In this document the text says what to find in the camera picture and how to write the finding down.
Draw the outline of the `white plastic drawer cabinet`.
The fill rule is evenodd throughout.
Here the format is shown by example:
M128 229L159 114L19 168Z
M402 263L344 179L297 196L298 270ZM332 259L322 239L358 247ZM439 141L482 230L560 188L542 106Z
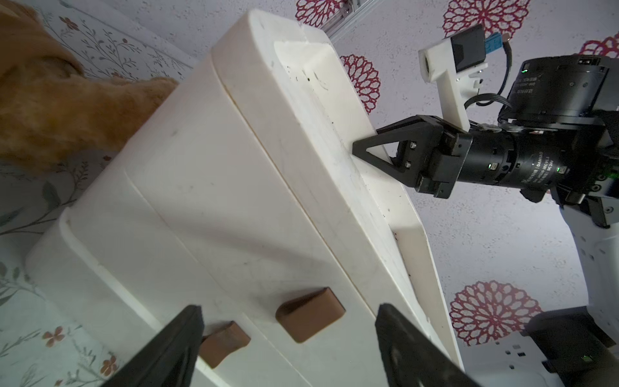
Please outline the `white plastic drawer cabinet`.
M403 185L355 158L373 134L326 34L248 11L26 259L48 298L123 360L185 306L251 337L195 386L384 386L394 305L456 365L427 235ZM305 343L278 307L330 288Z

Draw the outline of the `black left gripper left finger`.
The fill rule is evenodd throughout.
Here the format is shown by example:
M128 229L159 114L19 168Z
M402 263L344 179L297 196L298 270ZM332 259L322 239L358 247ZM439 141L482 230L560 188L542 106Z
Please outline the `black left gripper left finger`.
M187 306L103 385L190 385L204 328L201 306Z

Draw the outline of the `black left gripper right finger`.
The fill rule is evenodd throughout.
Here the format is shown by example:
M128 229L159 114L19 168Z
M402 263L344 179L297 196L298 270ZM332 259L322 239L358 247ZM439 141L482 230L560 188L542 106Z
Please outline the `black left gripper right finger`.
M478 387L395 306L380 305L375 322L390 387Z

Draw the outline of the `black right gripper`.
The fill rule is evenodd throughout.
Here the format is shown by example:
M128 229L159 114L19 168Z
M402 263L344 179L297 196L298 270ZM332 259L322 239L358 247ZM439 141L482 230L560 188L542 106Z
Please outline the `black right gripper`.
M402 185L449 198L458 182L520 190L541 198L570 170L570 150L553 133L465 132L435 116L415 115L356 140L352 154Z

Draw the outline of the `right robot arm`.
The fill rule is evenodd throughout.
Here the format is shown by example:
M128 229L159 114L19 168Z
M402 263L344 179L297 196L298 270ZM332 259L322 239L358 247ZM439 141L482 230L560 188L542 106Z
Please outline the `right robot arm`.
M618 61L595 55L525 61L496 127L465 132L416 115L357 140L353 154L422 194L456 182L509 187L559 206L577 247L588 306L526 326L543 367L565 386L615 386L618 362Z

